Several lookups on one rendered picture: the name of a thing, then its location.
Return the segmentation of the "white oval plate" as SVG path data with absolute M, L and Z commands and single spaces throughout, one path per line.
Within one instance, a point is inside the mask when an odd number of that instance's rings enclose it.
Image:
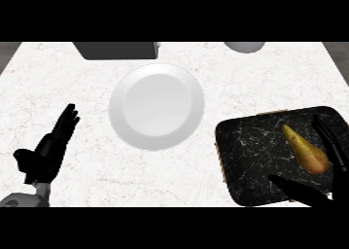
M 189 137 L 203 119 L 197 79 L 167 63 L 138 67 L 115 86 L 108 114 L 124 143 L 147 151 L 169 149 Z

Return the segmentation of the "yellow-brown pear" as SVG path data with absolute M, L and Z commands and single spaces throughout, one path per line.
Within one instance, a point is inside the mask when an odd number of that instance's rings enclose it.
M 325 173 L 328 169 L 328 159 L 324 151 L 302 137 L 287 124 L 281 126 L 281 131 L 305 171 L 311 174 Z

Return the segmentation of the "dark grey box appliance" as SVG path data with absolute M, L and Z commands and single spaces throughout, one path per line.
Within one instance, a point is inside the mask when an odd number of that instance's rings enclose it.
M 158 57 L 157 42 L 74 42 L 76 49 L 84 59 L 155 59 Z

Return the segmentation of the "black marble tray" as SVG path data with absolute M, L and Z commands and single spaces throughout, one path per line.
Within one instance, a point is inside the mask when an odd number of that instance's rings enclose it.
M 216 144 L 229 196 L 241 206 L 259 206 L 287 200 L 269 180 L 278 175 L 331 192 L 333 172 L 311 174 L 294 158 L 281 127 L 288 125 L 316 146 L 324 145 L 312 121 L 321 119 L 349 159 L 349 124 L 337 111 L 318 106 L 222 121 L 216 126 Z

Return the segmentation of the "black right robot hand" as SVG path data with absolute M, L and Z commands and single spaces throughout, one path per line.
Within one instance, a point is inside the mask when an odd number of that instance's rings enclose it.
M 324 141 L 325 157 L 331 162 L 331 198 L 327 198 L 315 188 L 290 181 L 277 175 L 271 175 L 269 180 L 290 199 L 302 202 L 311 207 L 349 207 L 349 160 L 345 156 L 337 139 L 318 116 L 314 116 L 314 127 Z

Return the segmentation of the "pale grey round object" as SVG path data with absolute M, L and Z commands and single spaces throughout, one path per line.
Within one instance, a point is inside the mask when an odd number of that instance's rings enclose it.
M 225 45 L 238 53 L 254 53 L 265 46 L 265 42 L 225 42 Z

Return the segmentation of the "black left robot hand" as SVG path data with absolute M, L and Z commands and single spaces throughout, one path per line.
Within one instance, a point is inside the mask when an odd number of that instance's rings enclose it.
M 18 163 L 18 170 L 25 174 L 25 184 L 49 184 L 56 178 L 77 122 L 76 106 L 70 103 L 52 131 L 42 137 L 36 149 L 33 151 L 28 149 L 15 151 L 13 158 Z

